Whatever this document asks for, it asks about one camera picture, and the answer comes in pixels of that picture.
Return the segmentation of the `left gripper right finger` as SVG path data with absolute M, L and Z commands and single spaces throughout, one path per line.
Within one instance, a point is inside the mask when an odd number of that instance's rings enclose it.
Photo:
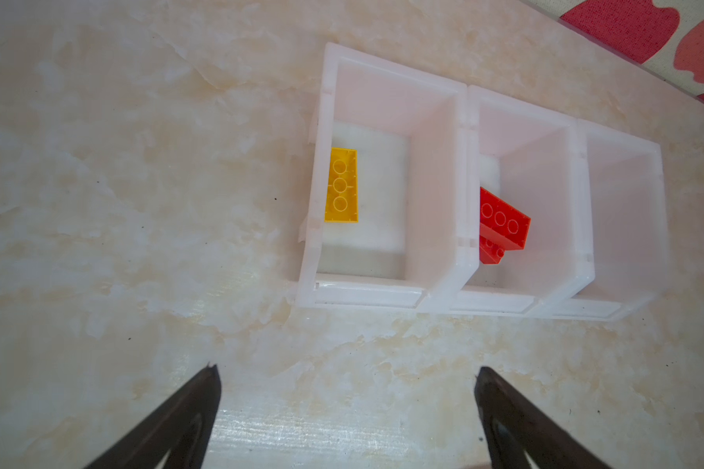
M 491 367 L 476 375 L 474 396 L 494 468 L 606 468 Z

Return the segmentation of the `red lego brick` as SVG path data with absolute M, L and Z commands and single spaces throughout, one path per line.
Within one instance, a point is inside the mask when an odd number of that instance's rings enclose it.
M 524 250 L 531 218 L 484 188 L 480 189 L 479 234 L 504 250 Z
M 481 264 L 498 265 L 505 256 L 502 246 L 487 240 L 484 236 L 479 238 L 479 259 Z

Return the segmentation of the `small yellow lego brick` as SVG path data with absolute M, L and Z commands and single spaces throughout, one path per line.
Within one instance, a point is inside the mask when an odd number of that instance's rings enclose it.
M 327 223 L 359 222 L 358 189 L 356 150 L 332 148 L 325 207 Z

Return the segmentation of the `white three-compartment plastic bin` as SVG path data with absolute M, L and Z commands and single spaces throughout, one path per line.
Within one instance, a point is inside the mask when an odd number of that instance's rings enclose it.
M 660 147 L 334 43 L 295 305 L 623 318 L 662 294 Z

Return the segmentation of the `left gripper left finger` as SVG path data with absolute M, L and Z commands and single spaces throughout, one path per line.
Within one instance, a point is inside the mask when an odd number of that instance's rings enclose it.
M 222 384 L 217 365 L 196 373 L 90 468 L 199 468 L 203 465 Z

